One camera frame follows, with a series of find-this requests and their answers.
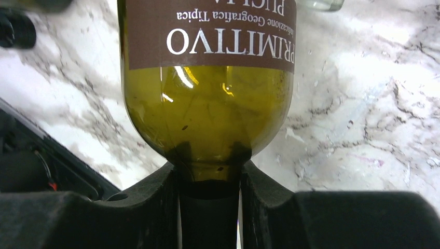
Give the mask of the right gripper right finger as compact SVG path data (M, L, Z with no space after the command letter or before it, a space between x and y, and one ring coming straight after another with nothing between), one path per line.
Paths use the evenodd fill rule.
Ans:
M439 248L439 217L404 191L292 192L248 162L245 248Z

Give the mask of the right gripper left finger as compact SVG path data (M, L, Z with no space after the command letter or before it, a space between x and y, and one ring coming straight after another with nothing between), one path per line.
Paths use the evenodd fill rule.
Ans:
M177 248L174 167L106 201L74 192L1 195L1 248Z

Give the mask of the green wine bottle front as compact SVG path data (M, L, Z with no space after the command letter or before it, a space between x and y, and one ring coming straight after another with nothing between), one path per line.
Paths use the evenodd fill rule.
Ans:
M292 98L295 1L118 1L140 136L176 168L182 248L236 248L240 175Z

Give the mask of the clear glass bottle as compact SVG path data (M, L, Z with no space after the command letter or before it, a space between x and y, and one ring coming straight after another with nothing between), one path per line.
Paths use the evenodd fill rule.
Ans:
M296 3L315 11L336 12L339 11L344 0L297 0Z

